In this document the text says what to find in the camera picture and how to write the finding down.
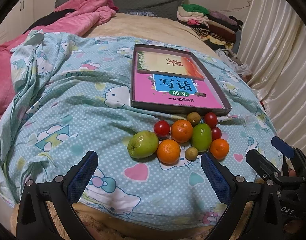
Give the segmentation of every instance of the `orange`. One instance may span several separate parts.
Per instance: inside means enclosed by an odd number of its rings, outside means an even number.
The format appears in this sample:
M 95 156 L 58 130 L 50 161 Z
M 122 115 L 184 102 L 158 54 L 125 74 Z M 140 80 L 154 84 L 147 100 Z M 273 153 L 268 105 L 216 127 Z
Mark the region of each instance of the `orange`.
M 211 146 L 209 148 L 210 153 L 213 154 L 213 156 L 217 160 L 222 160 L 228 155 L 230 150 L 230 146 L 228 142 L 224 139 L 216 139 L 212 141 Z
M 181 149 L 176 141 L 171 139 L 164 140 L 157 148 L 158 159 L 165 164 L 173 164 L 180 158 Z
M 193 126 L 187 120 L 177 120 L 171 126 L 171 138 L 178 143 L 185 143 L 192 138 Z

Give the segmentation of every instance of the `bed sheet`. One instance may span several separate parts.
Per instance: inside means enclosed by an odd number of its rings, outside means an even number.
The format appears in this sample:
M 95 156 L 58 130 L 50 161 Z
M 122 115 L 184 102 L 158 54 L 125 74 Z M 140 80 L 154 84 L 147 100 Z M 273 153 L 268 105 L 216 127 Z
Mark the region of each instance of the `bed sheet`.
M 90 29 L 84 37 L 130 36 L 188 47 L 219 58 L 189 27 L 166 18 L 117 13 L 104 25 Z
M 214 225 L 225 210 L 200 157 L 189 162 L 181 145 L 178 163 L 155 155 L 138 162 L 127 144 L 141 130 L 181 116 L 129 106 L 135 43 L 193 52 L 226 94 L 232 111 L 219 118 L 230 144 L 222 162 L 234 175 L 254 181 L 245 153 L 257 149 L 279 169 L 282 155 L 270 145 L 274 127 L 250 88 L 220 60 L 196 50 L 134 37 L 83 39 L 32 31 L 13 49 L 16 96 L 0 121 L 0 195 L 14 205 L 28 179 L 51 181 L 66 174 L 88 150 L 99 165 L 80 202 L 122 220 L 160 230 Z

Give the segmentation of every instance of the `hand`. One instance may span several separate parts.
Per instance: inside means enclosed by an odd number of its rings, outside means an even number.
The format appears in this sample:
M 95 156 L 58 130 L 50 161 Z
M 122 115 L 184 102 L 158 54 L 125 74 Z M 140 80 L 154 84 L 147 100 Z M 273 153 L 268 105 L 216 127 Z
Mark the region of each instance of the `hand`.
M 289 169 L 289 176 L 296 177 L 295 171 Z M 297 231 L 301 229 L 302 226 L 303 226 L 302 220 L 292 220 L 284 225 L 284 230 L 289 234 L 295 234 Z

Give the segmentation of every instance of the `beige blanket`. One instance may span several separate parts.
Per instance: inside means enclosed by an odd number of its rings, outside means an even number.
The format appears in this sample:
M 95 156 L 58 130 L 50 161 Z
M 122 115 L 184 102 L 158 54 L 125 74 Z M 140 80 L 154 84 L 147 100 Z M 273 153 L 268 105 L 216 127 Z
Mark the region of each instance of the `beige blanket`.
M 84 37 L 132 36 L 195 49 L 218 58 L 189 27 L 166 18 L 117 13 L 109 22 L 91 28 Z

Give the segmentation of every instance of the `green clothing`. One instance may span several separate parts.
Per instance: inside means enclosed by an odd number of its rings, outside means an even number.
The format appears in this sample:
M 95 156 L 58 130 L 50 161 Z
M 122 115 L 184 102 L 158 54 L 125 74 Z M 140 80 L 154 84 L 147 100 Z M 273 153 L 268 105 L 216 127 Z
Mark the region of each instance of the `green clothing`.
M 210 14 L 208 9 L 206 9 L 203 6 L 200 6 L 198 4 L 183 4 L 182 6 L 183 6 L 184 10 L 186 10 L 187 12 L 200 12 L 200 13 L 203 13 L 204 16 L 206 14 Z

